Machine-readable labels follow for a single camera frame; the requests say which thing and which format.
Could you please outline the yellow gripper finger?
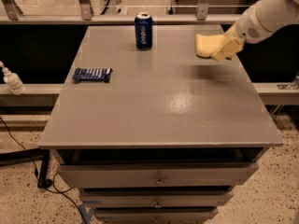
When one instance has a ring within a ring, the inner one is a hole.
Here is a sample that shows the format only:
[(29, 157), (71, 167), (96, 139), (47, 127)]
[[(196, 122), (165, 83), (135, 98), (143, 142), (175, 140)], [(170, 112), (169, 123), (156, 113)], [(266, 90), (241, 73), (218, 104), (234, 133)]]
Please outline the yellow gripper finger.
[(243, 49), (244, 43), (234, 38), (224, 39), (212, 53), (211, 58), (216, 61), (225, 59), (232, 60), (234, 56)]
[(239, 28), (238, 22), (236, 21), (225, 33), (227, 37), (232, 38), (238, 44), (245, 43), (245, 36)]

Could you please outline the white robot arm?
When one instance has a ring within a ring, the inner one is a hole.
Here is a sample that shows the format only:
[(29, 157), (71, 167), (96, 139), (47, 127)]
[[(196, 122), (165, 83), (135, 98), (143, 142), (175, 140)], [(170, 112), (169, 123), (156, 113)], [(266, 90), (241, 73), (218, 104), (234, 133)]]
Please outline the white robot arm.
[(260, 43), (298, 20), (299, 0), (260, 0), (223, 34), (211, 57), (217, 61), (232, 59), (246, 43)]

